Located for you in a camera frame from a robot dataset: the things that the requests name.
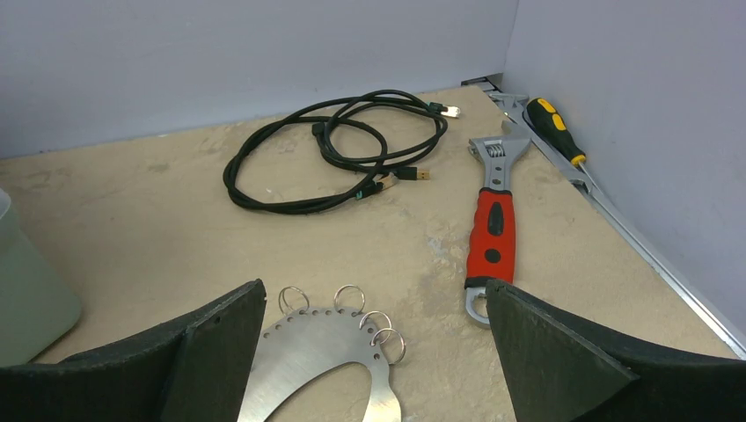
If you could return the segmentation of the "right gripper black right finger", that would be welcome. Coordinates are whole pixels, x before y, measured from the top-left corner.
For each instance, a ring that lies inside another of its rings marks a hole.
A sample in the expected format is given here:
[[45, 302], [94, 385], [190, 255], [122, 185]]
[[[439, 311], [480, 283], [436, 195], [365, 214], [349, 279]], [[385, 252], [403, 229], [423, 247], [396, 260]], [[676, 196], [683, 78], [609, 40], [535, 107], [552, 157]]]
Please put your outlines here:
[[743, 421], [745, 363], [657, 345], [502, 280], [486, 310], [519, 421]]

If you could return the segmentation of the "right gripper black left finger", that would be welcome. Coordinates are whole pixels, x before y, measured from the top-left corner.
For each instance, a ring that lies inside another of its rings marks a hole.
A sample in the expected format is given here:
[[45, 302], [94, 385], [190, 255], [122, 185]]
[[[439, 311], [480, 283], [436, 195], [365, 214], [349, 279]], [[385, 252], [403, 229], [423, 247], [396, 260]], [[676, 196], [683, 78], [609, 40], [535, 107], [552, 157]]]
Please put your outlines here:
[[1, 370], [3, 421], [235, 421], [266, 308], [252, 280], [56, 364]]

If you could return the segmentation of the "steel perforated key plate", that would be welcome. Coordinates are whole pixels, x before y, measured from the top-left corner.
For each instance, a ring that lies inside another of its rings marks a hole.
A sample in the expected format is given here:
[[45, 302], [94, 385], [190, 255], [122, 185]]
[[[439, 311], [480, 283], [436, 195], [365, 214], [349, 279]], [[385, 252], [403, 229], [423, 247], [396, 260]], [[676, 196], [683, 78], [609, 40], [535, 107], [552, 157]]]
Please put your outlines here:
[[400, 421], [402, 409], [390, 385], [390, 366], [402, 361], [406, 342], [390, 326], [346, 307], [307, 307], [260, 334], [239, 421], [265, 421], [297, 390], [338, 367], [365, 366], [371, 377], [365, 421]]

